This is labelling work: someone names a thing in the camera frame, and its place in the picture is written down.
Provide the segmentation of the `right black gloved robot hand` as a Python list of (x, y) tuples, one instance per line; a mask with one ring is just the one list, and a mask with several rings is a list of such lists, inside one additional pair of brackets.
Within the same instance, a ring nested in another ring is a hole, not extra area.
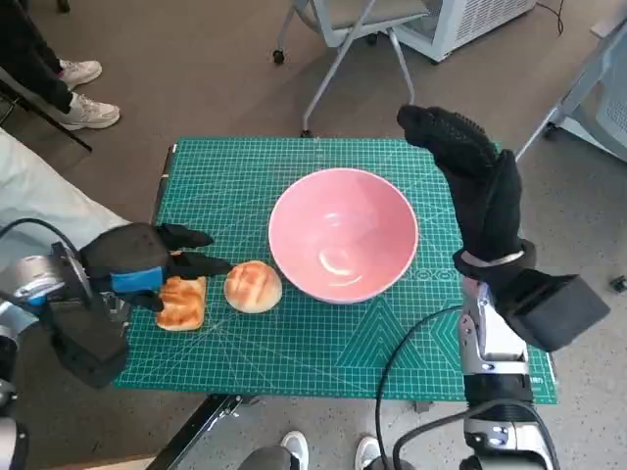
[(521, 180), (514, 153), (459, 113), (404, 105), (397, 114), (408, 143), (429, 151), (454, 203), (463, 250), (493, 262), (522, 249)]

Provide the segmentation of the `left bare robot hand blue tape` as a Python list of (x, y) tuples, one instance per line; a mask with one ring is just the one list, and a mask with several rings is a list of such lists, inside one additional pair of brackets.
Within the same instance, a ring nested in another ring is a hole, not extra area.
[(172, 277), (194, 280), (225, 275), (232, 264), (196, 250), (214, 239), (180, 224), (134, 222), (108, 230), (80, 250), (92, 289), (161, 311), (158, 291)]

